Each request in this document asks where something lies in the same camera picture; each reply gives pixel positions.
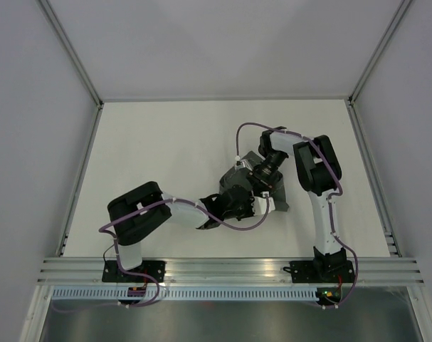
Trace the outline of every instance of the ventilation grille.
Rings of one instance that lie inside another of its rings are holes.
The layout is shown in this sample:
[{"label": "ventilation grille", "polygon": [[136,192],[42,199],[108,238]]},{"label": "ventilation grille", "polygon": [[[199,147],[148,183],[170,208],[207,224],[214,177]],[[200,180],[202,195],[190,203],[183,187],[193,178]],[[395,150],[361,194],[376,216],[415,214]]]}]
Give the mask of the ventilation grille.
[{"label": "ventilation grille", "polygon": [[[316,301],[317,288],[294,287],[172,287],[161,288],[158,299],[170,301]],[[155,295],[155,286],[148,286],[144,300]],[[123,286],[55,286],[53,299],[116,299],[132,300]]]}]

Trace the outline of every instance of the mounting plate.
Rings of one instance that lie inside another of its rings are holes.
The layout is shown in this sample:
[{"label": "mounting plate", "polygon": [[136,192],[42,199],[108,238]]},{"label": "mounting plate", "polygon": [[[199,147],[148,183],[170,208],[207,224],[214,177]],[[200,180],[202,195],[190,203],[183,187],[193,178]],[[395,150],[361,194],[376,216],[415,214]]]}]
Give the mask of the mounting plate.
[{"label": "mounting plate", "polygon": [[294,284],[324,284],[339,283],[339,277],[342,277],[343,283],[352,283],[355,279],[355,273],[351,261],[347,261],[344,266],[335,269],[332,272],[321,277],[314,267],[314,261],[302,260],[290,262],[290,274]]},{"label": "mounting plate", "polygon": [[[141,265],[130,269],[131,272],[146,273],[156,279],[159,283],[164,281],[165,261],[144,260]],[[107,261],[103,268],[102,283],[144,283],[142,276],[130,276],[123,274],[117,268],[115,260]]]}]

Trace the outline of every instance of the gray floor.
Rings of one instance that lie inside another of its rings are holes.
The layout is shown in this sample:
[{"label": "gray floor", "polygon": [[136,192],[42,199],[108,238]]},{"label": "gray floor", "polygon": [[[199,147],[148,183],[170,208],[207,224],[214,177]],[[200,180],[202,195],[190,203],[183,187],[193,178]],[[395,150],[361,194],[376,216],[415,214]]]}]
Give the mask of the gray floor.
[{"label": "gray floor", "polygon": [[[57,301],[59,309],[94,301]],[[357,289],[340,309],[299,302],[162,301],[146,308],[50,310],[42,341],[422,341],[406,292]]]}]

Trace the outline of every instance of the white table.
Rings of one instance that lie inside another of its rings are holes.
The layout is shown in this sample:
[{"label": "white table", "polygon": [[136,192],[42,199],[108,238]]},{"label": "white table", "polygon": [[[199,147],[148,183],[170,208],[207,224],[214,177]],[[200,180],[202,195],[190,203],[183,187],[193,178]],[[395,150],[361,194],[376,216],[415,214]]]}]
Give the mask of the white table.
[{"label": "white table", "polygon": [[[388,257],[388,246],[343,100],[243,100],[106,103],[65,247],[66,257],[100,257],[112,244],[98,228],[107,204],[154,180],[177,197],[218,192],[233,165],[235,133],[246,121],[284,125],[303,135],[330,137],[342,167],[340,234],[360,257]],[[241,154],[256,151],[262,129],[241,131]],[[273,212],[249,232],[199,231],[163,224],[142,242],[144,257],[312,257],[315,228],[293,160],[284,174],[290,210]],[[259,218],[232,223],[247,227]]]}]

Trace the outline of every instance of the gray wall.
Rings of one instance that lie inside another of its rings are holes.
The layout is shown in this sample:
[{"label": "gray wall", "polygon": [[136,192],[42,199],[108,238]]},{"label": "gray wall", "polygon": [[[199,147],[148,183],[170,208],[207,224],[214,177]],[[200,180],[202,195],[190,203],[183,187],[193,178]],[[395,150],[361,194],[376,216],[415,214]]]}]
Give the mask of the gray wall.
[{"label": "gray wall", "polygon": [[400,0],[50,0],[104,100],[348,94]]},{"label": "gray wall", "polygon": [[56,248],[94,109],[34,0],[0,0],[0,341]]},{"label": "gray wall", "polygon": [[400,246],[432,294],[432,0],[414,2],[358,109]]}]

